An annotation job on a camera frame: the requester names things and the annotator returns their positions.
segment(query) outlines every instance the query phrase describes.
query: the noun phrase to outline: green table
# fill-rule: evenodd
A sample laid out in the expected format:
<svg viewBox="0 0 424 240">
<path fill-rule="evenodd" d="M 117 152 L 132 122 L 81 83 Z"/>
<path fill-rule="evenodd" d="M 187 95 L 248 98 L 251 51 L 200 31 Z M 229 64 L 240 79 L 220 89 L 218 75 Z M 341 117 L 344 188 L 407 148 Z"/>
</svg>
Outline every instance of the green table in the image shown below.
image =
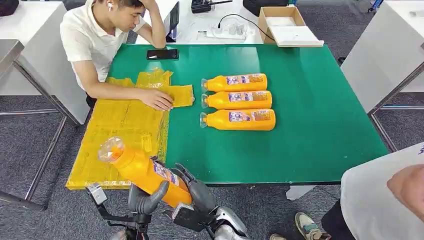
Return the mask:
<svg viewBox="0 0 424 240">
<path fill-rule="evenodd" d="M 172 85 L 193 85 L 193 106 L 171 111 L 166 165 L 182 163 L 209 184 L 339 182 L 349 168 L 388 153 L 327 46 L 172 45 L 179 60 L 147 61 L 148 45 L 123 45 L 110 68 L 137 79 L 155 67 Z M 272 131 L 200 128 L 201 79 L 265 73 L 276 125 Z"/>
</svg>

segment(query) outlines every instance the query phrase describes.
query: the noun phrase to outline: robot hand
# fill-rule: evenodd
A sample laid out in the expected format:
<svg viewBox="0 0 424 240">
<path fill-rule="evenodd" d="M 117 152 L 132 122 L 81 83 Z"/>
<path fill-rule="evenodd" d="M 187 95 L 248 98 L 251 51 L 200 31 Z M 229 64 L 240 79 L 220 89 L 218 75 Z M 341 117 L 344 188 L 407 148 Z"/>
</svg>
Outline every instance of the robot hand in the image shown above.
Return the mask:
<svg viewBox="0 0 424 240">
<path fill-rule="evenodd" d="M 252 238 L 240 236 L 231 226 L 224 224 L 215 231 L 214 240 L 252 240 Z"/>
<path fill-rule="evenodd" d="M 208 214 L 217 207 L 217 201 L 209 188 L 200 180 L 196 179 L 187 168 L 176 163 L 175 168 L 171 169 L 187 185 L 193 199 L 194 210 L 200 213 Z"/>
<path fill-rule="evenodd" d="M 172 214 L 175 224 L 200 232 L 206 229 L 214 240 L 251 240 L 247 228 L 228 207 L 217 206 L 209 188 L 196 179 L 183 165 L 176 163 L 172 171 L 187 185 L 192 197 L 191 206 L 180 204 Z"/>
<path fill-rule="evenodd" d="M 158 203 L 167 194 L 169 187 L 169 181 L 162 181 L 156 191 L 150 195 L 135 184 L 131 184 L 128 196 L 129 210 L 138 214 L 153 213 L 158 207 Z"/>
</svg>

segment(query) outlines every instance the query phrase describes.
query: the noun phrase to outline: person's arm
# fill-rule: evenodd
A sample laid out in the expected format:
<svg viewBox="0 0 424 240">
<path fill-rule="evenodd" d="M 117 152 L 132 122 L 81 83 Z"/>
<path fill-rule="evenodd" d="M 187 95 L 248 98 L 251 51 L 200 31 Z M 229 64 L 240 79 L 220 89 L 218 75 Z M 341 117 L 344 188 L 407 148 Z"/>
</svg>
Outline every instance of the person's arm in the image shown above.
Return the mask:
<svg viewBox="0 0 424 240">
<path fill-rule="evenodd" d="M 405 167 L 387 182 L 393 195 L 424 222 L 424 164 Z"/>
<path fill-rule="evenodd" d="M 135 31 L 156 49 L 163 49 L 167 45 L 164 22 L 155 0 L 141 0 L 150 13 L 151 26 L 147 23 Z"/>
<path fill-rule="evenodd" d="M 157 109 L 169 111 L 173 108 L 173 99 L 156 89 L 125 87 L 100 82 L 96 68 L 91 60 L 73 62 L 73 67 L 88 95 L 96 99 L 137 99 Z"/>
</svg>

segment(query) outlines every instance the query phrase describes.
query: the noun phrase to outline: yellow plastic bag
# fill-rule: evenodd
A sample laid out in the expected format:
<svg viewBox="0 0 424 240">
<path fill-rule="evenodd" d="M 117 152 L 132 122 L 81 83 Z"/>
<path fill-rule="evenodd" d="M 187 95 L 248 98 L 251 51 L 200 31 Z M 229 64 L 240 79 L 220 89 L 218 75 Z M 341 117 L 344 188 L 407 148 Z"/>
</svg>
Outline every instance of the yellow plastic bag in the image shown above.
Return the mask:
<svg viewBox="0 0 424 240">
<path fill-rule="evenodd" d="M 131 79 L 108 77 L 107 82 L 126 87 L 158 88 L 174 99 L 175 107 L 193 104 L 193 88 L 169 86 L 172 72 L 155 69 L 140 72 L 136 84 Z M 108 138 L 119 136 L 132 148 L 144 149 L 149 156 L 165 161 L 168 140 L 169 113 L 155 110 L 139 100 L 99 99 L 87 125 L 78 155 L 66 187 L 84 189 L 94 182 L 105 189 L 126 189 L 130 182 L 110 163 L 98 160 L 97 151 Z"/>
</svg>

